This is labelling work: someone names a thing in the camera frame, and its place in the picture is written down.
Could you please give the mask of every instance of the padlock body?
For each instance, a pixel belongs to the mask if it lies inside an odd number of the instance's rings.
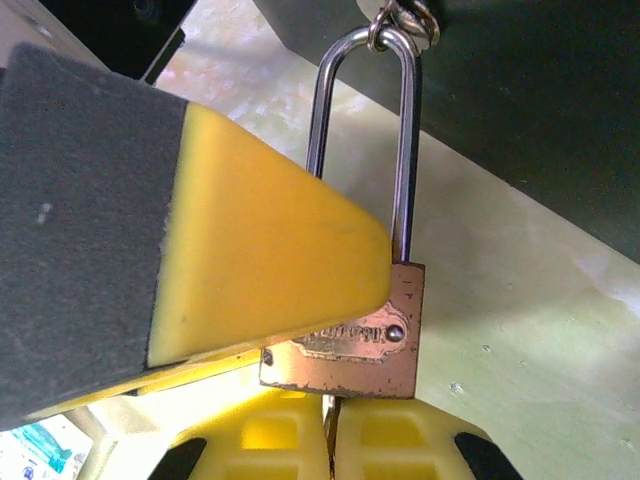
[[[412,398],[423,291],[424,265],[394,264],[380,310],[272,345],[263,352],[261,383],[340,397]]]

